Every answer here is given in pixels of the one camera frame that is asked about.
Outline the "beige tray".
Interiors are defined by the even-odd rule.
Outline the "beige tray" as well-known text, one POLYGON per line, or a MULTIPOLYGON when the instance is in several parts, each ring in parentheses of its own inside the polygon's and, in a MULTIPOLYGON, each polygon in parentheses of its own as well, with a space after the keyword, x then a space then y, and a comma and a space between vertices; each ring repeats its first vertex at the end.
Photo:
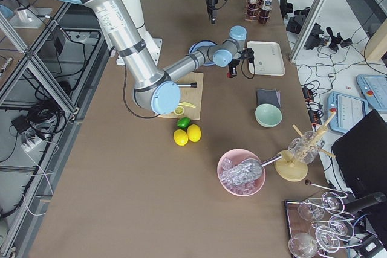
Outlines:
POLYGON ((285 66, 281 47, 276 42, 248 41, 254 52, 254 63, 249 62, 249 72, 262 76, 283 76, 285 66))

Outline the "dark drink bottle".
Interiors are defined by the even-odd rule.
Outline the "dark drink bottle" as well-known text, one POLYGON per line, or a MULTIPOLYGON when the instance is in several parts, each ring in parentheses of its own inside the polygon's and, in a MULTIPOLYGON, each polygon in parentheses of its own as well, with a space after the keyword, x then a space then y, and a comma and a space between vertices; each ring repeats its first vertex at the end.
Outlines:
POLYGON ((260 11, 260 20, 262 22, 266 21, 270 15, 272 0, 263 0, 261 11, 260 11))
POLYGON ((258 0, 249 0, 248 6, 247 6, 248 15, 252 16, 255 14, 257 9, 257 2, 258 0))

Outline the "wooden cutting board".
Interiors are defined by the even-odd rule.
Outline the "wooden cutting board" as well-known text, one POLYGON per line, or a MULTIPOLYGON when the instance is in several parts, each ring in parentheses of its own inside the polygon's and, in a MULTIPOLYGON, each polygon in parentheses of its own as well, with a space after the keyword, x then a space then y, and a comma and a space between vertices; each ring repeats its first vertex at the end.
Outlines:
POLYGON ((182 118, 189 117, 191 120, 200 120, 201 115, 201 101, 203 93, 203 73, 189 73, 188 75, 176 81, 177 84, 191 84, 197 83, 196 88, 180 88, 181 98, 180 102, 188 102, 195 105, 195 108, 183 106, 184 114, 175 115, 174 113, 161 115, 159 118, 182 118))

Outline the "mint green bowl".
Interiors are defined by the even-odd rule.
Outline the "mint green bowl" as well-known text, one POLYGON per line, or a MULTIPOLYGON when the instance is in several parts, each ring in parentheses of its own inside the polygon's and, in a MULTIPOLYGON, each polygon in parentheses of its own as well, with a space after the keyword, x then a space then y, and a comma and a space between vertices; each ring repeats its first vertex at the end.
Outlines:
POLYGON ((263 127, 272 128, 282 121, 282 113, 272 104, 261 104, 255 109, 255 119, 263 127))

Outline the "lemon wedge slice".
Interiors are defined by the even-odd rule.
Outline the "lemon wedge slice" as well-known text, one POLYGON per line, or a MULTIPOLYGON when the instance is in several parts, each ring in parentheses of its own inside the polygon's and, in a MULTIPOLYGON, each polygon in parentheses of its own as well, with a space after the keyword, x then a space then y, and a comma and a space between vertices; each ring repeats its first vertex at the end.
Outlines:
POLYGON ((194 104, 189 103, 189 102, 179 102, 179 105, 189 107, 189 108, 196 108, 196 106, 194 104))

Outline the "halved lemon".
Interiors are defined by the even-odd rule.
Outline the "halved lemon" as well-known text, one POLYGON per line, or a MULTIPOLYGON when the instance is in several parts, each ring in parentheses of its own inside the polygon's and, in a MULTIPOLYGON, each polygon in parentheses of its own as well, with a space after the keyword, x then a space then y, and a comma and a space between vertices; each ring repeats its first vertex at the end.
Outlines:
POLYGON ((176 116, 181 116, 181 115, 183 115, 185 113, 185 108, 183 107, 183 106, 181 106, 181 105, 178 105, 176 108, 175 108, 175 110, 174 110, 174 114, 176 115, 176 116))

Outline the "green lime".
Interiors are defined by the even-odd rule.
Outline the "green lime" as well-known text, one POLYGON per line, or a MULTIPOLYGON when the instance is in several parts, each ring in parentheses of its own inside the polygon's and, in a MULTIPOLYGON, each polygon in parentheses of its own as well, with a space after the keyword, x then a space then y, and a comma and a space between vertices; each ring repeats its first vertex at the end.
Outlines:
POLYGON ((180 129, 186 129, 190 126, 191 119, 189 117, 183 117, 177 121, 177 127, 180 129))

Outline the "yellow lemon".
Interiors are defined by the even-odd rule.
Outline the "yellow lemon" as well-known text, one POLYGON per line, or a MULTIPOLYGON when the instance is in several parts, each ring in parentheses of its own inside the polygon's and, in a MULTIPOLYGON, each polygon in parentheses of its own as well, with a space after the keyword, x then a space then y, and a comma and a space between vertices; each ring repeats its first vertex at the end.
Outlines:
POLYGON ((182 129, 177 129, 173 134, 173 138, 178 146, 185 146, 189 141, 187 132, 182 129))
POLYGON ((187 136, 191 142, 198 142, 201 139, 201 129, 198 125, 192 124, 187 128, 187 136))

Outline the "pink bowl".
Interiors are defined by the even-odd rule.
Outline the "pink bowl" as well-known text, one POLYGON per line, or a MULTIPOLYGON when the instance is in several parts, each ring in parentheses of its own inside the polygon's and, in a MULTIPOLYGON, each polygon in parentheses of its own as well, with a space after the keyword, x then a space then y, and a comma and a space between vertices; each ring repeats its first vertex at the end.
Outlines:
POLYGON ((265 169, 261 160, 245 149, 232 149, 219 160, 217 167, 221 185, 236 196, 251 196, 265 183, 265 169))

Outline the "metal ice scoop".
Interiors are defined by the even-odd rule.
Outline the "metal ice scoop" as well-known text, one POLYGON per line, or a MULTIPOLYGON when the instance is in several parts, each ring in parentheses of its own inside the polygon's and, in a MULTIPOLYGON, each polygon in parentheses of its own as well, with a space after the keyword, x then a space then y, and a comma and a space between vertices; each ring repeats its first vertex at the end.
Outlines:
POLYGON ((263 174, 265 166, 281 159, 281 155, 276 155, 261 163, 254 158, 248 158, 229 170, 229 177, 233 185, 246 184, 255 181, 263 174))

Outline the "clear glass mug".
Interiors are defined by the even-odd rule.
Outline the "clear glass mug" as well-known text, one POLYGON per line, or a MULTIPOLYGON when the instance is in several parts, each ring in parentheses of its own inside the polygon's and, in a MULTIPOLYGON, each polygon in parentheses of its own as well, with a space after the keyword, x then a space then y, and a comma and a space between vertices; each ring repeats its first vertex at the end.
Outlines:
POLYGON ((315 132, 308 131, 303 136, 295 138, 288 146, 288 150, 298 161, 309 164, 319 155, 325 141, 323 138, 319 138, 316 142, 312 143, 315 135, 315 132))

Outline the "wooden mug tree stand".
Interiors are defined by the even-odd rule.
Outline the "wooden mug tree stand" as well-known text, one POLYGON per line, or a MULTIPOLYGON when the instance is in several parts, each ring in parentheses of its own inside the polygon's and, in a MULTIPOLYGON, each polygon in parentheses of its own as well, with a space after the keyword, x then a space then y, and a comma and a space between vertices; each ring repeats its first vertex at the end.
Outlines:
MULTIPOLYGON (((323 135, 328 130, 327 125, 333 119, 335 114, 336 112, 332 112, 326 122, 321 125, 316 131, 313 131, 316 133, 316 135, 313 138, 312 143, 323 137, 323 135)), ((300 137, 303 136, 304 133, 302 133, 296 125, 292 125, 292 127, 300 135, 300 137)), ((327 152, 326 150, 323 150, 323 148, 321 148, 320 152, 323 152, 324 154, 330 157, 335 157, 335 155, 327 152)), ((281 159, 275 161, 275 169, 277 173, 287 181, 302 181, 308 173, 307 164, 298 161, 288 149, 281 151, 279 154, 281 155, 281 159)))

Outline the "blue teach pendant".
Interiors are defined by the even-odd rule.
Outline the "blue teach pendant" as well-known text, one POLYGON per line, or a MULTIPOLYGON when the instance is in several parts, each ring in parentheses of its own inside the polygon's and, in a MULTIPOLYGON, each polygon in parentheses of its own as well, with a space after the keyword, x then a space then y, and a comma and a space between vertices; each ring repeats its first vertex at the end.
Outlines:
POLYGON ((377 111, 386 112, 386 76, 360 74, 356 81, 367 102, 377 111))
POLYGON ((333 91, 327 99, 327 112, 336 112, 330 129, 344 134, 367 115, 369 107, 364 98, 333 91))

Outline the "black monitor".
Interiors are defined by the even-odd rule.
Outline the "black monitor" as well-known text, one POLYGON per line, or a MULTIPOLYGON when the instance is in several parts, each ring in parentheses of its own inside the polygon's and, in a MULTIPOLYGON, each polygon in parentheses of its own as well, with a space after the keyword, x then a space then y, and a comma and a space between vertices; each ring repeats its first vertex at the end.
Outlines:
POLYGON ((375 109, 337 139, 332 150, 356 196, 386 194, 386 122, 375 109))

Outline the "black handled knife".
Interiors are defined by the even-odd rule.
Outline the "black handled knife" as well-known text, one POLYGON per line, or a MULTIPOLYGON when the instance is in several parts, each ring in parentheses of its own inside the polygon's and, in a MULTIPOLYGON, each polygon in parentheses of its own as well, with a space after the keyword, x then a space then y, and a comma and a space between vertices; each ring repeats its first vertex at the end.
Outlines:
POLYGON ((178 86, 180 88, 196 88, 198 86, 197 82, 192 83, 178 83, 178 86))

